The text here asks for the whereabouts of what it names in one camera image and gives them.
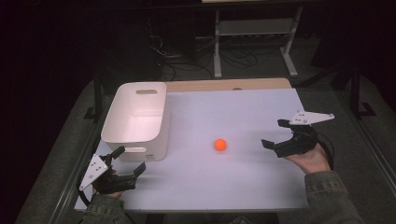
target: white plastic basket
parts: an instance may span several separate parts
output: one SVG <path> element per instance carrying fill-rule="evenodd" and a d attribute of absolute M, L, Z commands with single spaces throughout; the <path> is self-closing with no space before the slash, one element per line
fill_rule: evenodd
<path fill-rule="evenodd" d="M 166 154 L 170 109 L 162 82 L 123 84 L 117 90 L 102 130 L 112 150 L 120 146 L 122 161 L 159 161 Z"/>

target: black cable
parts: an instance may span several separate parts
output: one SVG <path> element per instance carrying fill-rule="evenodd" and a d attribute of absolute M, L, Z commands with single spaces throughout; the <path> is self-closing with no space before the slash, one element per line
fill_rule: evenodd
<path fill-rule="evenodd" d="M 329 163 L 330 169 L 334 170 L 334 156 L 335 156 L 335 148 L 334 145 L 332 144 L 332 141 L 323 133 L 318 133 L 319 135 L 323 136 L 324 138 L 327 139 L 327 141 L 331 144 L 332 146 L 332 151 L 330 151 L 328 149 L 328 147 L 326 146 L 326 144 L 324 144 L 323 142 L 319 142 L 319 144 L 323 147 L 324 152 L 326 153 L 327 161 Z"/>
<path fill-rule="evenodd" d="M 246 60 L 246 61 L 247 61 L 247 64 L 249 65 L 249 67 L 254 66 L 254 65 L 256 65 L 256 64 L 259 63 L 259 60 L 257 59 L 256 55 L 253 55 L 253 54 L 251 54 L 251 53 L 246 53 L 245 55 L 242 55 L 242 56 L 240 56 L 238 53 L 236 53 L 236 52 L 234 52 L 234 51 L 232 51 L 232 50 L 230 51 L 230 53 L 235 57 L 235 59 L 238 59 L 238 60 L 244 59 L 244 60 Z M 253 57 L 254 63 L 252 63 L 252 62 L 248 59 L 249 56 Z"/>
<path fill-rule="evenodd" d="M 272 52 L 275 52 L 275 51 L 279 51 L 279 49 L 268 49 L 267 51 L 265 51 L 265 52 L 261 52 L 261 53 L 256 53 L 256 52 L 254 52 L 253 54 L 254 55 L 265 55 L 265 54 L 269 54 L 269 53 L 272 53 Z"/>
<path fill-rule="evenodd" d="M 196 52 L 200 52 L 201 50 L 207 49 L 211 46 L 215 45 L 215 37 L 211 36 L 210 37 L 210 41 L 209 43 L 207 43 L 206 45 L 204 45 L 203 47 L 200 47 L 199 49 L 196 50 Z"/>
<path fill-rule="evenodd" d="M 170 76 L 172 76 L 172 78 L 170 79 L 170 81 L 175 80 L 175 77 L 178 77 L 178 78 L 180 79 L 180 81 L 181 81 L 181 77 L 178 76 L 178 75 L 176 74 L 176 69 L 175 69 L 174 67 L 170 66 L 170 65 L 167 64 L 167 63 L 164 63 L 163 65 L 170 67 L 170 68 L 172 69 L 172 71 L 173 71 L 173 74 L 169 74 Z"/>
<path fill-rule="evenodd" d="M 330 143 L 330 145 L 332 146 L 332 157 L 334 158 L 335 156 L 335 148 L 334 145 L 332 144 L 332 141 L 330 140 L 329 137 L 327 137 L 326 135 L 324 135 L 323 133 L 318 133 L 320 136 L 323 136 L 324 138 L 326 138 L 326 140 Z"/>
<path fill-rule="evenodd" d="M 170 73 L 162 73 L 163 74 L 163 81 L 175 81 L 176 77 L 178 81 L 181 81 L 181 76 L 176 75 L 176 74 L 170 74 Z"/>
<path fill-rule="evenodd" d="M 210 53 L 210 57 L 209 57 L 209 59 L 206 61 L 206 63 L 203 65 L 203 67 L 207 67 L 207 66 L 210 64 L 210 62 L 212 62 L 212 58 L 213 58 L 213 55 L 214 55 L 213 50 L 205 51 L 204 54 L 201 55 L 200 57 L 204 57 L 207 53 Z"/>
<path fill-rule="evenodd" d="M 235 57 L 235 59 L 246 59 L 248 56 L 253 55 L 253 50 L 250 52 L 244 52 L 242 50 L 242 55 L 239 55 L 236 50 L 230 50 L 230 53 Z"/>
<path fill-rule="evenodd" d="M 250 67 L 250 64 L 245 64 L 245 63 L 238 62 L 238 61 L 236 61 L 234 59 L 231 59 L 230 57 L 228 57 L 227 55 L 225 55 L 223 53 L 220 53 L 219 55 L 221 56 L 221 59 L 224 62 L 226 62 L 228 65 L 230 65 L 232 67 L 235 67 L 235 68 L 249 68 Z"/>
<path fill-rule="evenodd" d="M 84 202 L 84 204 L 86 206 L 90 205 L 90 201 L 88 201 L 87 196 L 85 196 L 85 194 L 84 194 L 84 191 L 79 190 L 79 186 L 81 185 L 82 177 L 87 172 L 88 166 L 89 165 L 85 166 L 84 169 L 82 169 L 82 171 L 79 173 L 78 181 L 76 183 L 76 188 L 77 188 L 77 191 L 78 191 L 79 198 Z"/>
<path fill-rule="evenodd" d="M 202 57 L 204 57 L 207 53 L 212 53 L 213 54 L 213 49 L 208 49 L 208 50 L 204 50 L 204 51 L 201 51 L 201 52 L 196 52 L 195 61 L 200 59 L 200 58 L 202 58 Z M 191 63 L 191 57 L 189 57 L 188 55 L 184 55 L 183 57 L 174 58 L 174 59 L 167 58 L 166 61 L 168 63 Z M 210 59 L 203 66 L 207 66 L 209 63 L 210 63 Z"/>
<path fill-rule="evenodd" d="M 213 57 L 213 54 L 210 55 L 209 59 L 207 60 L 207 62 L 204 65 L 200 65 L 198 63 L 191 63 L 191 62 L 186 62 L 186 63 L 165 63 L 164 65 L 167 65 L 167 66 L 169 66 L 171 68 L 179 69 L 179 70 L 182 70 L 182 71 L 199 71 L 201 69 L 204 69 L 210 75 L 210 78 L 213 79 L 212 72 L 210 72 L 210 70 L 207 69 L 207 66 L 210 64 L 210 62 L 212 60 L 212 57 Z M 178 67 L 178 66 L 174 66 L 174 64 L 176 64 L 176 65 L 192 65 L 192 66 L 196 66 L 198 68 L 196 68 L 196 69 L 194 69 L 194 68 L 186 69 L 186 68 L 181 68 L 181 67 Z"/>

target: gray jacket sleeve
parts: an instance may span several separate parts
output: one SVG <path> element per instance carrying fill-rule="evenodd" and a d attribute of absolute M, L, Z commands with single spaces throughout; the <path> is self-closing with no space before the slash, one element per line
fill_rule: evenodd
<path fill-rule="evenodd" d="M 130 224 L 132 223 L 123 212 L 123 203 L 118 198 L 97 194 L 84 213 L 84 224 Z"/>
<path fill-rule="evenodd" d="M 305 187 L 310 223 L 364 223 L 336 172 L 306 175 Z"/>

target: dark background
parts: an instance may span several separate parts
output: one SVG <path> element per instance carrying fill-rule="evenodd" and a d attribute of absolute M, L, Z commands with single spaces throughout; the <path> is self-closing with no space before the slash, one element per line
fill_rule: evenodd
<path fill-rule="evenodd" d="M 151 14 L 87 13 L 77 2 L 0 4 L 2 221 L 15 221 L 70 109 L 95 75 L 109 94 L 122 82 L 160 77 L 156 56 L 149 49 Z M 298 37 L 323 35 L 313 61 L 316 66 L 328 67 L 344 57 L 356 59 L 362 74 L 396 111 L 394 13 L 389 1 L 308 7 Z M 192 52 L 194 37 L 212 32 L 213 13 L 180 12 L 179 16 L 186 20 L 158 13 L 151 28 L 173 48 Z M 171 41 L 175 37 L 185 41 Z"/>

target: floor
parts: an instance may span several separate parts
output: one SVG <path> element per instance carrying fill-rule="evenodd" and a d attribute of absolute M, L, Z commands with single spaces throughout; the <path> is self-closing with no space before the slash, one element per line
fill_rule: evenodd
<path fill-rule="evenodd" d="M 202 38 L 197 47 L 198 56 L 194 59 L 178 57 L 178 52 L 167 51 L 168 59 L 158 61 L 161 65 L 162 81 L 201 80 L 213 79 L 213 58 L 211 38 Z M 290 56 L 294 61 L 299 76 L 291 78 L 282 61 L 278 47 L 284 43 L 284 36 L 250 36 L 246 39 L 232 37 L 224 39 L 220 46 L 222 78 L 255 78 L 255 77 L 286 77 L 292 85 L 309 79 L 320 68 L 310 66 L 319 39 L 299 38 L 293 44 Z M 337 171 L 349 190 L 350 198 L 356 204 L 361 216 L 367 223 L 392 223 L 396 220 L 396 198 L 392 189 L 392 170 L 396 169 L 396 134 L 395 113 L 381 100 L 376 87 L 366 78 L 361 79 L 361 101 L 367 102 L 373 108 L 376 116 L 355 119 L 349 112 L 349 87 L 342 91 L 334 91 L 331 82 L 335 74 L 306 88 L 299 88 L 297 92 L 307 111 L 332 112 L 337 117 L 335 122 L 323 122 L 315 128 L 326 133 L 336 148 L 335 171 Z M 92 121 L 83 119 L 88 107 L 93 106 L 92 84 L 87 86 L 76 101 L 69 119 L 64 125 L 57 143 L 54 146 L 46 166 L 55 166 L 50 158 L 64 156 L 65 164 L 56 164 L 64 169 L 70 169 L 78 156 L 78 150 L 73 148 L 84 147 L 87 135 L 90 134 Z M 54 177 L 53 172 L 60 179 L 66 179 L 67 174 L 48 169 L 40 174 L 42 183 L 36 183 L 30 199 L 21 211 L 17 223 L 45 223 L 48 220 L 57 220 L 57 223 L 78 223 L 81 212 L 73 210 L 73 204 L 67 204 L 68 212 L 54 219 L 53 206 L 57 199 L 44 197 L 44 190 L 53 190 L 51 195 L 62 194 L 63 181 L 53 180 L 53 189 L 47 189 L 44 184 Z M 43 205 L 39 211 L 34 207 L 35 201 L 42 199 Z M 145 214 L 131 214 L 136 223 L 144 223 Z M 307 223 L 306 211 L 285 211 L 278 213 L 281 224 Z M 167 217 L 164 223 L 175 223 Z M 191 217 L 185 219 L 191 223 Z"/>

